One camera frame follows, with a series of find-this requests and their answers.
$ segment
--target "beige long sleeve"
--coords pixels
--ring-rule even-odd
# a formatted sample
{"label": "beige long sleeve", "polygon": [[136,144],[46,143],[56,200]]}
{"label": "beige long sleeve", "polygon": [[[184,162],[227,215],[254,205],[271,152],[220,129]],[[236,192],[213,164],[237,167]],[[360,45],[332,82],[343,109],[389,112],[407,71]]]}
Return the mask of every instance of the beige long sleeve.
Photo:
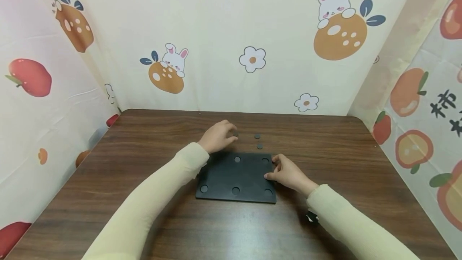
{"label": "beige long sleeve", "polygon": [[194,179],[209,154],[197,143],[180,150],[125,199],[85,253],[84,260],[138,260],[155,218]]}
{"label": "beige long sleeve", "polygon": [[403,243],[328,185],[319,186],[306,202],[326,231],[359,260],[419,260]]}

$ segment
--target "black board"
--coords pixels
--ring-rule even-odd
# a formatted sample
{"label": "black board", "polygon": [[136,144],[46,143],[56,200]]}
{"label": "black board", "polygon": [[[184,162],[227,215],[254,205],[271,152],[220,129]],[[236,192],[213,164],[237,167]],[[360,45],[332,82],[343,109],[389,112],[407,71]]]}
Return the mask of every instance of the black board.
{"label": "black board", "polygon": [[270,154],[211,154],[199,173],[196,198],[276,203],[274,184],[263,177],[272,171]]}

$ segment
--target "white flower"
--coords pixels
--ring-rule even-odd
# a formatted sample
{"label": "white flower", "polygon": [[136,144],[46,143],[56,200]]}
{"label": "white flower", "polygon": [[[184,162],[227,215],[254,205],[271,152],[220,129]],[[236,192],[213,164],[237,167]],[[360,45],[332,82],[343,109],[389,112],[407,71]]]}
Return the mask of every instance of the white flower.
{"label": "white flower", "polygon": [[295,101],[294,105],[298,107],[298,111],[304,113],[307,110],[314,111],[317,109],[318,102],[319,98],[317,96],[311,96],[309,93],[304,93],[300,96],[300,99]]}
{"label": "white flower", "polygon": [[239,62],[245,66],[248,73],[252,73],[255,69],[262,69],[266,65],[265,61],[266,52],[264,49],[256,49],[255,47],[246,47],[244,54],[240,56]]}

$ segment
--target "wooden table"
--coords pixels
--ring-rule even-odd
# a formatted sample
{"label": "wooden table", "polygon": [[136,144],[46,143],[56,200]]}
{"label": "wooden table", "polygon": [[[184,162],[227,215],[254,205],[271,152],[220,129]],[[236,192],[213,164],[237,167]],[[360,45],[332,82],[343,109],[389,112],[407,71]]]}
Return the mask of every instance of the wooden table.
{"label": "wooden table", "polygon": [[[456,259],[357,118],[156,110],[125,111],[7,259],[80,259],[140,182],[223,119],[239,129],[235,150],[284,153],[420,259]],[[304,200],[292,190],[277,186],[276,205],[238,203],[195,199],[196,183],[156,220],[144,259],[354,259],[310,225]]]}

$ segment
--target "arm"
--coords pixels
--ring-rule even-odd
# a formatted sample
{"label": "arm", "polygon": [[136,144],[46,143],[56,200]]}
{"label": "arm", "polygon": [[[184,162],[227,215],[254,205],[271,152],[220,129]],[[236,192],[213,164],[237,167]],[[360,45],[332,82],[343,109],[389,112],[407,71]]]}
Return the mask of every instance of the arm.
{"label": "arm", "polygon": [[182,148],[176,156],[144,180],[125,199],[104,226],[83,260],[137,260],[140,258],[152,223],[175,193],[194,179],[209,159],[237,140],[226,138],[236,126],[228,121],[215,124],[198,142]]}
{"label": "arm", "polygon": [[265,178],[298,191],[319,217],[320,224],[335,239],[345,244],[359,260],[418,260],[404,244],[381,226],[355,209],[328,185],[318,186],[283,154],[273,157],[277,163]]}

